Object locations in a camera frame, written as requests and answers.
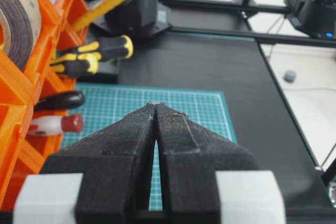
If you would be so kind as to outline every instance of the yellow and black handle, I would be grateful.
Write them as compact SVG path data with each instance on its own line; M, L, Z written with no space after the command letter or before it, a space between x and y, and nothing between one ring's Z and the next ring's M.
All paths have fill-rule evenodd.
M94 54L65 54L50 62L51 68L57 74L64 74L71 78L90 76L98 71L98 60Z
M58 55L79 55L85 53L93 54L98 61L129 59L133 55L133 43L126 35L114 38L99 38L98 40L84 46L60 51Z

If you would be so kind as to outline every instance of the small gray object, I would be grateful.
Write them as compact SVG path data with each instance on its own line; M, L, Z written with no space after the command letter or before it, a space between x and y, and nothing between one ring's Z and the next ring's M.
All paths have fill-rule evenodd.
M294 82L296 78L296 73L293 70L287 70L285 72L284 80L287 82Z

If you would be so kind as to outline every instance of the cable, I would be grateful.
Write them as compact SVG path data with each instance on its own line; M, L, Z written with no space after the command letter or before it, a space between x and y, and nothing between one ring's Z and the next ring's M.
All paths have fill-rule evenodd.
M279 17L273 22L273 24L269 27L269 29L266 31L267 34L275 27L275 25L281 20L283 15L279 15Z
M283 20L282 20L280 26L278 27L278 30L277 30L276 34L279 34L283 24L285 23L286 17L284 15L282 15L282 18L283 18ZM271 47L271 51L269 52L268 60L271 60L271 56L272 56L272 53L273 53L273 48L274 48L274 45L272 45L272 47Z

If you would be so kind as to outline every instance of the screwdriver handle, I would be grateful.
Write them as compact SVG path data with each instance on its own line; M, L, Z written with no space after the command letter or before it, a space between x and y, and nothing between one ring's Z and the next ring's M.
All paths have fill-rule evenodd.
M98 71L98 61L94 54L67 54L50 62L57 74L65 74L70 78L90 76Z
M34 111L70 110L82 106L84 102L85 96L81 91L68 91L40 99Z
M60 51L60 56L66 54L84 54L91 53L99 61L110 61L116 59L129 59L133 55L132 40L122 35L114 38L99 38L84 46L73 47L64 51Z
M80 114L69 116L46 115L31 121L27 134L32 136L53 136L63 132L80 133L84 122Z

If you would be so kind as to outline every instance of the black handle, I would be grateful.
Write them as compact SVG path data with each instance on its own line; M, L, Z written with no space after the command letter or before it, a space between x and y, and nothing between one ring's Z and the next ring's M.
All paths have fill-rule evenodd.
M69 91L39 100L34 110L70 110L81 106L85 96L81 91Z

